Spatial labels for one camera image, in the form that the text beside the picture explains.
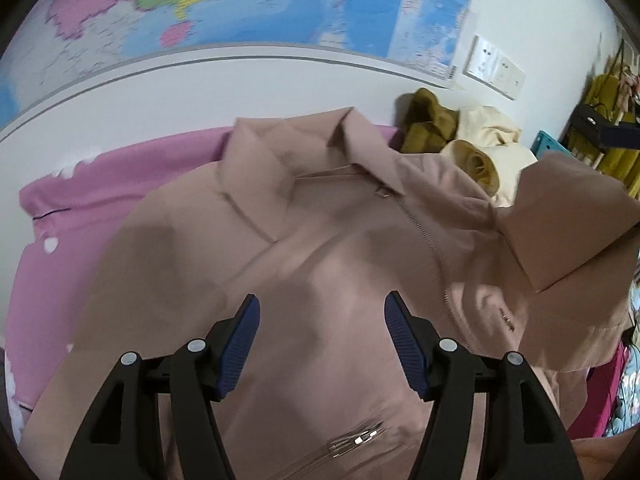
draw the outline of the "teal plastic object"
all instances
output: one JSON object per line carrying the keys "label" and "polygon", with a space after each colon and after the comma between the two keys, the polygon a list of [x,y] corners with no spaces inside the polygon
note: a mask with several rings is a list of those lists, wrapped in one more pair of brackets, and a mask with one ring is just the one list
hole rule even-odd
{"label": "teal plastic object", "polygon": [[536,156],[536,158],[540,160],[545,152],[548,152],[549,150],[552,150],[554,152],[563,152],[567,155],[571,155],[571,152],[568,149],[566,149],[548,133],[540,132],[536,137],[535,142],[533,143],[533,148],[531,149],[531,151]]}

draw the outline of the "silver screw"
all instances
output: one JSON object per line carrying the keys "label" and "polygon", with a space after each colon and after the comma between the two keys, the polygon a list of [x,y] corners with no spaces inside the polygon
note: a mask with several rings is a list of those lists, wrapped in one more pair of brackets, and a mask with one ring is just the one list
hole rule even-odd
{"label": "silver screw", "polygon": [[524,362],[524,357],[517,352],[509,352],[507,354],[507,361],[514,366],[520,366]]}
{"label": "silver screw", "polygon": [[120,358],[120,362],[125,366],[132,365],[138,360],[138,356],[135,352],[127,352]]}
{"label": "silver screw", "polygon": [[207,344],[202,339],[193,339],[189,341],[187,350],[189,350],[189,352],[200,352],[204,350],[205,346],[207,346]]}
{"label": "silver screw", "polygon": [[458,343],[453,341],[453,339],[441,339],[439,346],[445,352],[455,352],[458,349]]}

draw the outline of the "jacket collar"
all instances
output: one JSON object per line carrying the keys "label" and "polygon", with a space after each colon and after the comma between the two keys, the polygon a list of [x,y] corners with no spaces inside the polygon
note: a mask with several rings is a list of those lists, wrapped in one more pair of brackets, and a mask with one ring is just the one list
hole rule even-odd
{"label": "jacket collar", "polygon": [[297,176],[358,165],[398,194],[399,154],[352,108],[291,119],[238,119],[220,163],[234,205],[276,241]]}

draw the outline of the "zipper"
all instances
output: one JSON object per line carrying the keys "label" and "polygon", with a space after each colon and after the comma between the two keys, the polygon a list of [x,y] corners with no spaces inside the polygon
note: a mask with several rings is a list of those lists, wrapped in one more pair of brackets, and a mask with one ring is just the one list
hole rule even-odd
{"label": "zipper", "polygon": [[305,456],[285,470],[269,477],[268,480],[298,480],[304,478],[329,461],[368,444],[384,432],[385,429],[382,422],[366,422],[356,430],[329,442],[315,453]]}
{"label": "zipper", "polygon": [[462,340],[461,343],[470,352],[475,352],[473,345],[466,338],[465,333],[463,332],[462,327],[460,326],[460,322],[458,321],[458,317],[454,313],[453,307],[451,306],[449,289],[447,288],[447,282],[445,280],[444,264],[442,262],[442,258],[440,257],[440,251],[438,250],[438,246],[433,241],[433,237],[431,236],[431,233],[422,224],[422,222],[420,222],[419,218],[406,206],[406,204],[402,201],[400,197],[398,197],[397,195],[395,195],[385,187],[381,187],[380,189],[378,189],[376,191],[376,194],[378,196],[381,196],[382,198],[385,198],[387,196],[392,196],[394,199],[394,202],[396,202],[396,204],[401,209],[401,211],[405,214],[405,216],[407,216],[407,218],[411,221],[411,223],[418,229],[418,231],[420,232],[420,236],[427,243],[427,247],[431,251],[431,256],[436,262],[436,267],[438,269],[438,274],[439,274],[440,282],[442,286],[442,295],[444,298],[444,304],[447,307],[447,310],[449,311],[449,317],[451,318],[451,320],[453,321],[453,324],[458,330],[458,334],[460,334],[460,339]]}

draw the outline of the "blue gripper pad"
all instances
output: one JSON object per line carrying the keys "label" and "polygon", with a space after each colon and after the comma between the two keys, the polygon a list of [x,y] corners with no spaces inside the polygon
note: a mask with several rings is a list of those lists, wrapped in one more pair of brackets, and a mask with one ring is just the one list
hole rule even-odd
{"label": "blue gripper pad", "polygon": [[249,350],[254,343],[258,325],[260,325],[260,302],[253,297],[220,355],[218,362],[220,371],[215,388],[220,399],[224,399],[226,394],[236,389]]}
{"label": "blue gripper pad", "polygon": [[393,294],[389,294],[385,300],[385,322],[409,386],[422,400],[427,400],[427,359]]}

